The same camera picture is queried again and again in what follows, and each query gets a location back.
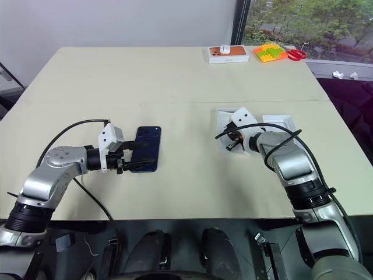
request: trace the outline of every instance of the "blue smartphone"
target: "blue smartphone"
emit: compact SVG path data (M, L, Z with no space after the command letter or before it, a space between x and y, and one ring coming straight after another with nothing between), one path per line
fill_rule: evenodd
M137 149L132 152L131 162L134 160L154 159L154 162L131 172L154 172L158 166L159 143L161 140L160 127L139 127L136 133L136 141L149 144L147 148Z

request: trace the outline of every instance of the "green foliage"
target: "green foliage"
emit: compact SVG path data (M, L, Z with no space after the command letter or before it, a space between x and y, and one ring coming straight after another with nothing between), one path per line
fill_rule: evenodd
M346 53L363 48L360 61L373 59L373 0L252 0L243 44L281 41L305 46L309 57L340 59L336 48L350 39Z

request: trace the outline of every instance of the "red scissors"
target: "red scissors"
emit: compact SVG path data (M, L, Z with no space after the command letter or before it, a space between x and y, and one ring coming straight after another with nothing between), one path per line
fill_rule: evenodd
M304 58L307 58L307 53L301 50L291 50L289 48L284 47L283 45L279 45L281 48L285 50L287 53L287 57L289 59L294 60L294 61L299 61L303 60Z

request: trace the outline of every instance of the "white mount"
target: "white mount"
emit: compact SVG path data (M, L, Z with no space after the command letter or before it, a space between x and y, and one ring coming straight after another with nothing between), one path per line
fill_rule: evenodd
M100 151L101 171L107 172L106 155L115 152L123 143L123 132L119 127L108 123L98 136L98 150Z

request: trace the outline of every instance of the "silver arm segment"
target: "silver arm segment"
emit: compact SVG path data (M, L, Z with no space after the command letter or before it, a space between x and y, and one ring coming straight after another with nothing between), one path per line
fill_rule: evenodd
M84 147L54 148L28 176L17 202L55 209L70 181L87 172L87 150Z
M264 132L256 146L262 157L289 137L287 133ZM268 158L293 205L294 215L303 223L302 234L314 260L342 250L358 260L356 242L335 202L319 180L312 160L294 141Z
M87 172L84 147L61 146L50 150L26 179L15 208L0 227L0 246L33 247L41 242L46 224L69 183Z

